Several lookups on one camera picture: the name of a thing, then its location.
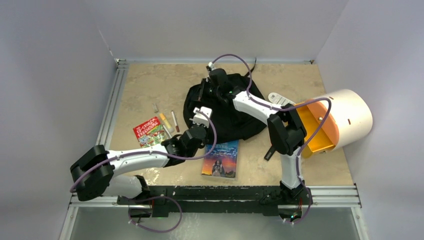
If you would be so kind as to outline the Jane Eyre blue book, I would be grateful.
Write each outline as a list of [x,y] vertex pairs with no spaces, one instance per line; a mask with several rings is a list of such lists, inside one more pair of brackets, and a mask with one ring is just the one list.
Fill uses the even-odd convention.
[[208,177],[235,180],[238,152],[238,140],[217,143],[213,151],[203,159],[201,174]]

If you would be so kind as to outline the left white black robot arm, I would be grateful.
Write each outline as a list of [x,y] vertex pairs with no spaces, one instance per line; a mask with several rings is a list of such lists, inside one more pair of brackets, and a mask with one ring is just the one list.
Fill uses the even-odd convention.
[[150,168],[167,168],[195,160],[198,149],[205,146],[208,127],[194,124],[183,134],[176,135],[147,148],[112,151],[105,146],[90,148],[70,167],[75,193],[82,202],[101,195],[118,195],[130,198],[138,205],[146,203],[149,191],[141,176],[127,177],[127,173]]

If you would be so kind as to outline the white brown-tipped pen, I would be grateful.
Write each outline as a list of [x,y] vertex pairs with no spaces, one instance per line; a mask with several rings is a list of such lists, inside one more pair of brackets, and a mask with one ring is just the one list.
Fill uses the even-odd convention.
[[169,130],[167,129],[167,127],[163,124],[162,125],[163,130],[165,131],[165,133],[167,134],[167,136],[169,137],[169,139],[171,139],[173,136],[172,134],[169,132]]

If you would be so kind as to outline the red Treehouse book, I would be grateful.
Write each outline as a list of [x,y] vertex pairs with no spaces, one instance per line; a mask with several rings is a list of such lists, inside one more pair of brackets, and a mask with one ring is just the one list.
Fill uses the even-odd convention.
[[135,137],[141,148],[151,147],[170,139],[157,116],[133,128]]

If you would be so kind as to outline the white red-capped marker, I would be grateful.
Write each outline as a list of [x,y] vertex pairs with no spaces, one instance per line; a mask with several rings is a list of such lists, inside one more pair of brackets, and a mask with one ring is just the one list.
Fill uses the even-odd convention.
[[172,115],[172,119],[173,119],[173,122],[174,122],[174,125],[175,125],[176,132],[179,133],[180,132],[179,123],[178,123],[178,120],[177,120],[177,116],[176,116],[176,114],[173,110],[171,111],[171,115]]

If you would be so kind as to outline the black student backpack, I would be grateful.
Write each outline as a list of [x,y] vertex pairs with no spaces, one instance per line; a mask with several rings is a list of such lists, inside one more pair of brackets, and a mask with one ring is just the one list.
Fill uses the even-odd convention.
[[205,92],[198,100],[200,90],[200,84],[191,86],[184,100],[183,119],[188,128],[192,126],[191,118],[194,116],[195,108],[200,107],[212,109],[211,120],[216,129],[218,144],[247,140],[266,128],[266,124],[260,120],[221,103],[216,97]]

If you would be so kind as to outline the pink black highlighter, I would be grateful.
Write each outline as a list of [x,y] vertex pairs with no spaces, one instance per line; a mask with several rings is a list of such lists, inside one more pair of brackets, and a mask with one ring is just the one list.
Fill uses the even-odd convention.
[[274,153],[276,152],[275,148],[273,146],[271,146],[267,153],[265,154],[265,156],[263,157],[264,160],[269,161],[271,159],[271,157],[274,155]]

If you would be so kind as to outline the white cylinder orange drawer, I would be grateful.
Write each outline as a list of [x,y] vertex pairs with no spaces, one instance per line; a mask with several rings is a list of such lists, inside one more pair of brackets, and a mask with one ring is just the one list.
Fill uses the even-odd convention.
[[[331,101],[331,110],[322,128],[302,151],[303,158],[331,152],[364,138],[372,129],[373,116],[366,102],[354,91],[341,89],[322,96]],[[308,140],[328,110],[328,102],[318,101],[296,109]]]

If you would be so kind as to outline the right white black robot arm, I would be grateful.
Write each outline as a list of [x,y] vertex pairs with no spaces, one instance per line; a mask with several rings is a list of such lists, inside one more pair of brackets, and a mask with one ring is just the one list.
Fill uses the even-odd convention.
[[209,65],[207,71],[199,97],[211,96],[224,108],[248,115],[267,126],[271,148],[281,158],[280,196],[284,202],[294,203],[307,190],[301,171],[301,153],[307,131],[296,108],[290,103],[283,106],[272,104],[251,94],[248,87],[232,82],[222,68]]

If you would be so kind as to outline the small clear cap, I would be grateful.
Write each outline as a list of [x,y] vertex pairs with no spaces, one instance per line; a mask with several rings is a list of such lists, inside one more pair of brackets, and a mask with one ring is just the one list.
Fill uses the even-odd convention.
[[157,107],[157,105],[155,103],[152,104],[152,108],[153,108],[153,111],[155,113],[158,113],[159,112],[159,109],[158,109],[158,107]]

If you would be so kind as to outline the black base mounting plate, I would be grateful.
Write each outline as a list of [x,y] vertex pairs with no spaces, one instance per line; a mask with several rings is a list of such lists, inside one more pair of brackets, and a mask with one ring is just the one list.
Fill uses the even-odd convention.
[[130,199],[119,196],[118,205],[152,207],[153,217],[170,213],[262,214],[283,219],[300,218],[313,203],[309,188],[289,190],[281,185],[166,186],[153,185]]

